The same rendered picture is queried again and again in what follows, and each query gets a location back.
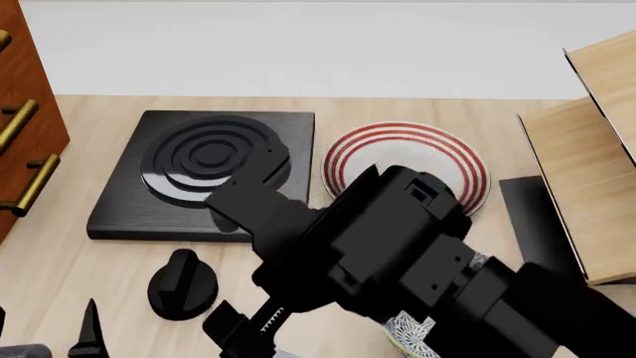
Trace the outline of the black stove knob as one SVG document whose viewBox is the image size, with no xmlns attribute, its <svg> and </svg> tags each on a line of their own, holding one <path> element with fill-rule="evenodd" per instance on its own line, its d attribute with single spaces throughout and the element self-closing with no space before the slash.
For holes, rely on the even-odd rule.
<svg viewBox="0 0 636 358">
<path fill-rule="evenodd" d="M 153 311 L 169 321 L 186 321 L 206 312 L 218 296 L 215 271 L 193 250 L 176 250 L 150 279 L 148 300 Z"/>
</svg>

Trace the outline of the light wooden shelf rack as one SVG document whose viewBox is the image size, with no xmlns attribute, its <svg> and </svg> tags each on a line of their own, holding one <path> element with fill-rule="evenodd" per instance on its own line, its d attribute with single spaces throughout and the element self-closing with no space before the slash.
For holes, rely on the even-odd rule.
<svg viewBox="0 0 636 358">
<path fill-rule="evenodd" d="M 636 284 L 636 30 L 564 56 L 586 95 L 519 116 L 539 175 L 502 196 L 525 262 Z"/>
</svg>

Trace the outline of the white plate with red rings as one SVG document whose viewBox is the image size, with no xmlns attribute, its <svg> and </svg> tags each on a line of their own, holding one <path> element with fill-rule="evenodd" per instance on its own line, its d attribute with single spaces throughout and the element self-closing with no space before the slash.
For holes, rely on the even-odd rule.
<svg viewBox="0 0 636 358">
<path fill-rule="evenodd" d="M 486 202 L 491 187 L 488 167 L 477 151 L 430 124 L 381 121 L 350 130 L 328 148 L 321 169 L 323 184 L 336 197 L 369 166 L 380 172 L 404 166 L 434 175 L 468 216 Z"/>
</svg>

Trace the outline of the brown wooden drawer cabinet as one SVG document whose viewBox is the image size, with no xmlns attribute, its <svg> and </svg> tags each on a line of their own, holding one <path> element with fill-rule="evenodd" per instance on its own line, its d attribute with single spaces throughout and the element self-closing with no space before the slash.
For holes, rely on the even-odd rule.
<svg viewBox="0 0 636 358">
<path fill-rule="evenodd" d="M 19 0 L 0 0 L 0 244 L 27 216 L 69 142 Z"/>
</svg>

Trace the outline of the white bowl with patterned rim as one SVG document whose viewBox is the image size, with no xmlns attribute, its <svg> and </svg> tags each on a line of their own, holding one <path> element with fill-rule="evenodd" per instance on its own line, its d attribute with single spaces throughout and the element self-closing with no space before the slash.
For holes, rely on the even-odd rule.
<svg viewBox="0 0 636 358">
<path fill-rule="evenodd" d="M 441 358 L 424 343 L 434 324 L 430 317 L 419 323 L 402 311 L 384 324 L 384 331 L 403 358 Z"/>
</svg>

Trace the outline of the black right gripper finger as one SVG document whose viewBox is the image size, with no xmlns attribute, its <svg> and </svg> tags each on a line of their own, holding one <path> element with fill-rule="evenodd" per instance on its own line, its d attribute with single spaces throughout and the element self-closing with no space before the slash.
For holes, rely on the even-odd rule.
<svg viewBox="0 0 636 358">
<path fill-rule="evenodd" d="M 221 349 L 220 358 L 273 358 L 276 354 L 273 339 L 226 300 L 205 319 L 203 330 Z"/>
<path fill-rule="evenodd" d="M 281 143 L 256 146 L 244 166 L 206 199 L 206 205 L 255 239 L 302 234 L 319 211 L 289 199 L 269 184 L 289 159 L 289 150 Z"/>
</svg>

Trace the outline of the black square stove burner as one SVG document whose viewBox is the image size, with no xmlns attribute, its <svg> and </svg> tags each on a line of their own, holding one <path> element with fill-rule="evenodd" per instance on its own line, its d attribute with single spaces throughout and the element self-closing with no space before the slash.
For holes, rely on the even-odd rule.
<svg viewBox="0 0 636 358">
<path fill-rule="evenodd" d="M 88 217 L 89 238 L 103 241 L 246 243 L 223 232 L 205 199 L 259 145 L 281 142 L 290 160 L 269 184 L 307 202 L 313 112 L 147 110 Z"/>
</svg>

